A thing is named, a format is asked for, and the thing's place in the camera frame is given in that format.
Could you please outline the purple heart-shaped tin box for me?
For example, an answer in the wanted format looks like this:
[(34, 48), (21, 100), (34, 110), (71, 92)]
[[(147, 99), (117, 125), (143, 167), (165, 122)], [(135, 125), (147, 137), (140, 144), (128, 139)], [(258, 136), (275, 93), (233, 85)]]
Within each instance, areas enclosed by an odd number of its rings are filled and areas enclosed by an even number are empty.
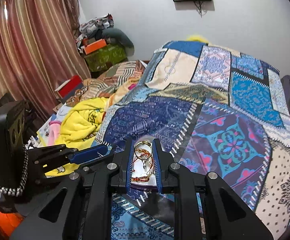
[(156, 187), (152, 156), (152, 135), (144, 135), (134, 143), (134, 161), (131, 185), (140, 189)]

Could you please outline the yellow cartoon blanket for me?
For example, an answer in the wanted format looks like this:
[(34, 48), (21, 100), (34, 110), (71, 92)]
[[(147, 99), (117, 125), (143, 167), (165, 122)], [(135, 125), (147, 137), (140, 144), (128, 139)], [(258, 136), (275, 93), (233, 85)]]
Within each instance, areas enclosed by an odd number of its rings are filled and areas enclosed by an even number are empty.
[(60, 124), (53, 145), (65, 144), (68, 148), (90, 148), (103, 121), (108, 98), (92, 98), (72, 107)]

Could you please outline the pink garment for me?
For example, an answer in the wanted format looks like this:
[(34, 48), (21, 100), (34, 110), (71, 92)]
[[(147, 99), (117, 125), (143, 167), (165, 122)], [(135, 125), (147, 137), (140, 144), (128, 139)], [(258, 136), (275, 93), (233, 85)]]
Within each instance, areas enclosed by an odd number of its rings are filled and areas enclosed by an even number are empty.
[(60, 134), (61, 122), (58, 120), (53, 120), (48, 123), (48, 146), (54, 145), (56, 139)]

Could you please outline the striped beige brown quilt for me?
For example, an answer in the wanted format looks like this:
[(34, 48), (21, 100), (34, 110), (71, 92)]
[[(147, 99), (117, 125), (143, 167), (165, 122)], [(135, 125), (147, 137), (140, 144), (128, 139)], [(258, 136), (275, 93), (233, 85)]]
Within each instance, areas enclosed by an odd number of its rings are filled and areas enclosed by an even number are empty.
[(127, 81), (138, 82), (146, 64), (143, 61), (126, 61), (113, 65), (96, 79), (86, 79), (83, 87), (75, 88), (74, 95), (66, 100), (69, 107), (92, 98), (109, 98)]

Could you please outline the red and white box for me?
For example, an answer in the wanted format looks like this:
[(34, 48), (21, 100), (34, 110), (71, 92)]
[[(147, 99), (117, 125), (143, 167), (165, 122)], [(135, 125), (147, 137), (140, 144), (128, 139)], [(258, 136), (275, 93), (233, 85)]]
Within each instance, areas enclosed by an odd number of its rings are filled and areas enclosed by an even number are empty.
[(79, 75), (75, 75), (70, 79), (64, 81), (54, 91), (62, 100), (73, 96), (75, 91), (83, 87), (83, 80)]

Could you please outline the blue patchwork bedspread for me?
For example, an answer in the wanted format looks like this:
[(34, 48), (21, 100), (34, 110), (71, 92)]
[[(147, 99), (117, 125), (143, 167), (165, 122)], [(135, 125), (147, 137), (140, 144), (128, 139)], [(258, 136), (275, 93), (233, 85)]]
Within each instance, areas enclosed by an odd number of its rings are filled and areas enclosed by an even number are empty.
[(195, 41), (156, 50), (138, 84), (105, 114), (96, 144), (158, 138), (191, 172), (217, 173), (281, 239), (290, 227), (290, 113), (279, 71)]

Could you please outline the orange shoe box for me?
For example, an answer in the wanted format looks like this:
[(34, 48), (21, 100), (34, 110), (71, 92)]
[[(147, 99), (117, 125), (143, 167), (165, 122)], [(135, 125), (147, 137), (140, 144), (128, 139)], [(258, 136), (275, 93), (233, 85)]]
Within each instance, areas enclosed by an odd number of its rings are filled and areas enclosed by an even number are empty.
[(83, 48), (83, 51), (84, 51), (85, 55), (88, 55), (88, 54), (93, 53), (93, 52), (95, 52), (103, 47), (106, 47), (106, 46), (107, 46), (106, 41), (104, 39), (100, 39), (98, 41), (95, 41), (95, 42), (85, 46)]

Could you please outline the pile of printed clothes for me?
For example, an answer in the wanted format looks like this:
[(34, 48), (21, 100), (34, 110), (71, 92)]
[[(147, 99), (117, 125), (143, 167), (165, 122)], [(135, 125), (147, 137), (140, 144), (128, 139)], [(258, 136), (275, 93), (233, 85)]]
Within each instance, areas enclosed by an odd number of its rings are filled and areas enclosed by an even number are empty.
[(97, 31), (114, 26), (114, 19), (111, 14), (97, 17), (82, 23), (79, 27), (80, 35), (76, 38), (76, 45), (79, 46), (85, 38), (93, 37)]

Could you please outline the striped pink curtain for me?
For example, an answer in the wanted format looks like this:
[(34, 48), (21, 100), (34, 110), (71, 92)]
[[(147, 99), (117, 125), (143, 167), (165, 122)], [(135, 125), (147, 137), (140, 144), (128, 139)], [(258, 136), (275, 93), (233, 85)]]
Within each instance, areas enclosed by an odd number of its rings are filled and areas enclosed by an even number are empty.
[(78, 0), (0, 0), (0, 98), (29, 100), (47, 118), (61, 83), (90, 77), (76, 47), (78, 17)]

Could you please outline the dark grey bag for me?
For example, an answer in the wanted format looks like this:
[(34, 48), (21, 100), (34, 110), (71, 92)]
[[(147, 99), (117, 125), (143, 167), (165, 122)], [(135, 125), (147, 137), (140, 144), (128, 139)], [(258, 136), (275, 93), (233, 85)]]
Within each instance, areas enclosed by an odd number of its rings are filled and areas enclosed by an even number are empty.
[(282, 83), (282, 86), (283, 86), (283, 91), (285, 93), (287, 107), (288, 107), (288, 110), (289, 110), (289, 113), (290, 113), (290, 75), (285, 75), (281, 79), (281, 83)]

